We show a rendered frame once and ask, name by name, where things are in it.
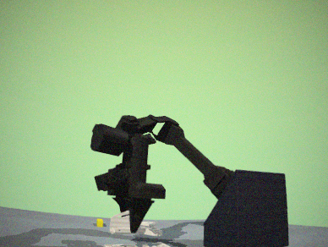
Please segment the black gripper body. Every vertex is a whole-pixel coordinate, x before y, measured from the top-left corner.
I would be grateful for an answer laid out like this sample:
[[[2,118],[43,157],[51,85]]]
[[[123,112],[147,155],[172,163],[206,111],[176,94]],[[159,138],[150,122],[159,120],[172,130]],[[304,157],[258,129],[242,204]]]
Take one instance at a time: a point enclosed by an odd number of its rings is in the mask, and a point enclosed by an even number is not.
[[[166,189],[162,184],[146,183],[146,171],[150,169],[150,164],[144,159],[135,157],[124,157],[119,167],[128,167],[130,179],[123,181],[119,185],[107,191],[107,195],[115,195],[116,198],[152,200],[166,199]]]

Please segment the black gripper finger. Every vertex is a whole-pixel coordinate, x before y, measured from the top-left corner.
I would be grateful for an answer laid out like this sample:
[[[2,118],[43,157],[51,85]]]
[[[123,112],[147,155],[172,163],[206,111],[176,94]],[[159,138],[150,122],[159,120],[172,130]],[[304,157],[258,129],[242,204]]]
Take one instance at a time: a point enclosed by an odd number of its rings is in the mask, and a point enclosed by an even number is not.
[[[128,214],[130,217],[130,233],[137,233],[140,224],[143,222],[145,214],[148,212],[153,200],[136,200],[136,199],[123,199],[128,205]]]
[[[128,211],[128,205],[123,200],[126,198],[113,198],[113,199],[119,204],[121,213]]]

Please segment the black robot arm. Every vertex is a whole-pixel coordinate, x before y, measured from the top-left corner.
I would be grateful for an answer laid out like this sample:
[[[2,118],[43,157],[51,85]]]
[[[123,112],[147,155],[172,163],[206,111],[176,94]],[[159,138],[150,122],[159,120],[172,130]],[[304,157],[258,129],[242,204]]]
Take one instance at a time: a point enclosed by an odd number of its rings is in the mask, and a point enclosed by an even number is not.
[[[152,132],[157,123],[164,123],[158,134]],[[105,124],[95,124],[92,130],[90,148],[93,151],[106,153],[114,156],[135,157],[148,160],[149,145],[155,144],[156,140],[166,145],[174,145],[192,164],[204,174],[206,185],[210,192],[219,200],[221,193],[228,184],[234,171],[223,166],[215,166],[203,153],[192,145],[184,136],[183,129],[175,120],[167,117],[155,117],[149,115],[143,118],[123,115],[116,128]],[[145,135],[144,135],[145,134]],[[108,191],[114,187],[123,185],[123,181],[129,181],[128,167],[109,168],[107,173],[94,177],[98,191]]]

